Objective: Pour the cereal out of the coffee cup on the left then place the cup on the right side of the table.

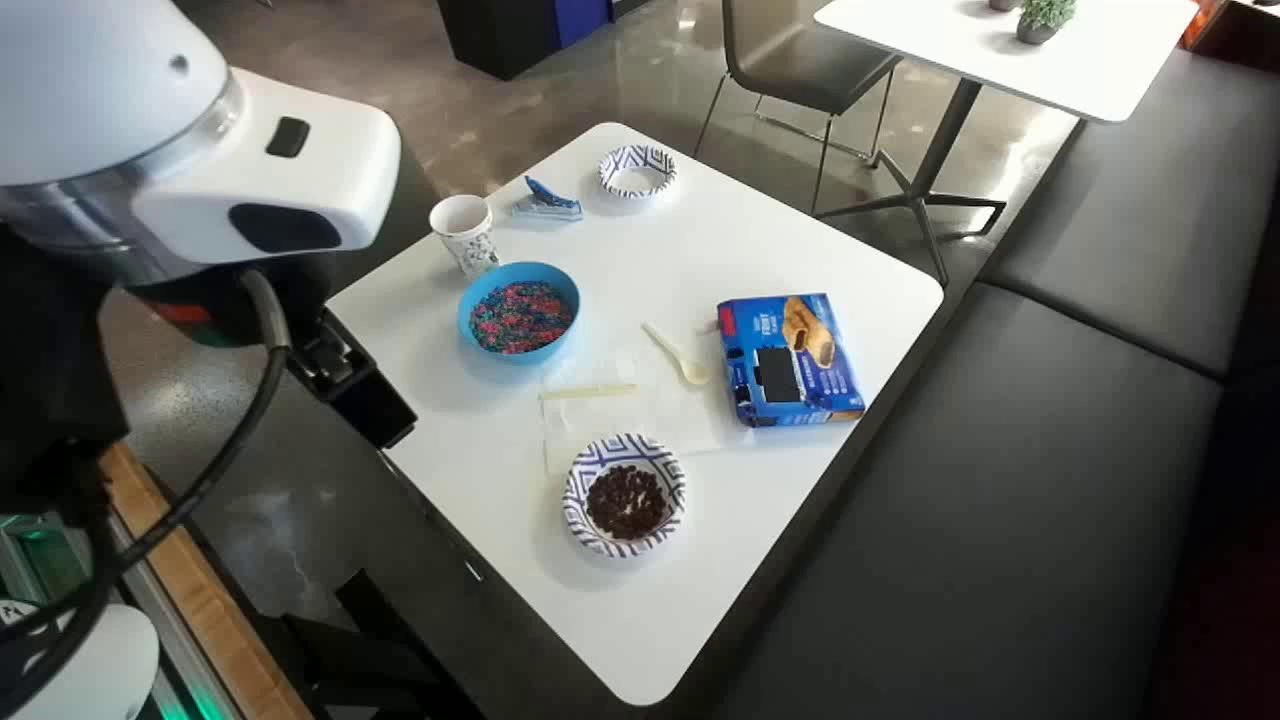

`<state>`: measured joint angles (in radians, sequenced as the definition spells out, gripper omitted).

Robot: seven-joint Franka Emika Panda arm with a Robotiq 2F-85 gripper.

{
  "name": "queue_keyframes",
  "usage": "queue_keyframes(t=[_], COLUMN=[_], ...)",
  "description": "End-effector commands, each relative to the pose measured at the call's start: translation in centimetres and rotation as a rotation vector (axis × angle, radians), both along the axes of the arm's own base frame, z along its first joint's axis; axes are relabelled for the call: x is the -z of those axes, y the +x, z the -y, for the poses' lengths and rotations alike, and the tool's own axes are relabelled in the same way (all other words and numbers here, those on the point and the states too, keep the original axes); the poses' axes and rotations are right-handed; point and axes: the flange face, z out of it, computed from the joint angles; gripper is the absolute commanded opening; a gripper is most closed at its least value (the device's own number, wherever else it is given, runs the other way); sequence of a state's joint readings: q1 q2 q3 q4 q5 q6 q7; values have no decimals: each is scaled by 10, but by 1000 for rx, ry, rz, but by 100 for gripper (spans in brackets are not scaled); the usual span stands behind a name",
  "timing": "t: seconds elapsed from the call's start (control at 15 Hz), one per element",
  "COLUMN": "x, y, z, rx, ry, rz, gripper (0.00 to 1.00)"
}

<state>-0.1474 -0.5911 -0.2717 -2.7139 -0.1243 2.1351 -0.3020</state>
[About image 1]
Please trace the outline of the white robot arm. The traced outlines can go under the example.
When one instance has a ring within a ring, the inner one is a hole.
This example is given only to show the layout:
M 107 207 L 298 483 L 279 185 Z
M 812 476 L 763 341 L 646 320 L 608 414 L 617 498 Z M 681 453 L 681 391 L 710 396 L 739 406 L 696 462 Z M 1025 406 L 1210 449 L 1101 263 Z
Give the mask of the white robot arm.
M 171 0 L 0 0 L 4 224 L 120 286 L 367 249 L 394 122 L 225 51 Z

